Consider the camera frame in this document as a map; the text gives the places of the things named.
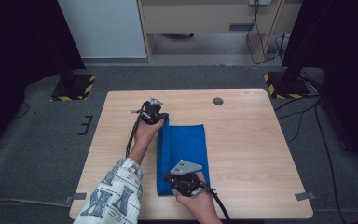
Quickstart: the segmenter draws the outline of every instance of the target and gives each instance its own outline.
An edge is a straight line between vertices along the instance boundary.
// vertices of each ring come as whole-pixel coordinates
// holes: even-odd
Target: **light wood tabletop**
[[[91,143],[76,193],[87,200],[106,172],[124,157],[142,103],[164,102],[171,125],[204,124],[211,187],[232,219],[309,218],[293,158],[269,96],[262,89],[110,91]],[[213,99],[223,99],[222,105]],[[142,163],[144,193],[140,219],[194,219],[173,196],[159,197],[156,188],[157,135]],[[76,218],[85,200],[74,200]],[[215,205],[224,219],[221,209]]]

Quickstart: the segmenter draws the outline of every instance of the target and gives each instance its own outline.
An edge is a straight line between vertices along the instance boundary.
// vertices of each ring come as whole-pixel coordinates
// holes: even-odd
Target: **person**
[[[163,122],[162,119],[154,125],[148,125],[143,121],[139,123],[134,135],[135,143],[128,157],[120,159],[107,172],[105,178],[90,195],[74,224],[138,222],[143,191],[141,163],[149,144]],[[202,172],[198,172],[197,176],[205,182]],[[185,197],[175,189],[173,194],[176,201],[185,206],[199,223],[222,223],[216,214],[213,197],[206,190],[192,197]]]

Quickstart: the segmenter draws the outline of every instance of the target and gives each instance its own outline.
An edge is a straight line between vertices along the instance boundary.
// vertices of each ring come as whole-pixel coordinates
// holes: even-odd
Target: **white and black printed shirt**
[[[92,192],[74,224],[138,223],[142,178],[139,164],[122,158]]]

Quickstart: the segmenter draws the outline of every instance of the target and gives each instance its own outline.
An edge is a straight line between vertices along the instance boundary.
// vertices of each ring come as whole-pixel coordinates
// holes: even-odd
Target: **blue towel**
[[[170,185],[163,176],[169,173],[180,160],[201,165],[206,184],[211,186],[203,125],[170,126],[170,121],[165,119],[164,126],[158,131],[158,195],[173,195]]]

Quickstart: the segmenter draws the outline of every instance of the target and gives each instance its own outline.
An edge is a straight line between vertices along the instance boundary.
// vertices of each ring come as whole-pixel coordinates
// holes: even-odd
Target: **black and yellow hazard tape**
[[[264,74],[264,80],[267,83],[269,94],[272,99],[299,99],[310,96],[309,94],[279,94],[275,91],[274,85],[269,78],[269,74]]]
[[[87,86],[84,92],[80,95],[59,95],[56,97],[51,97],[52,101],[72,101],[72,100],[86,100],[89,97],[92,86],[94,85],[95,78],[97,76],[90,76]]]

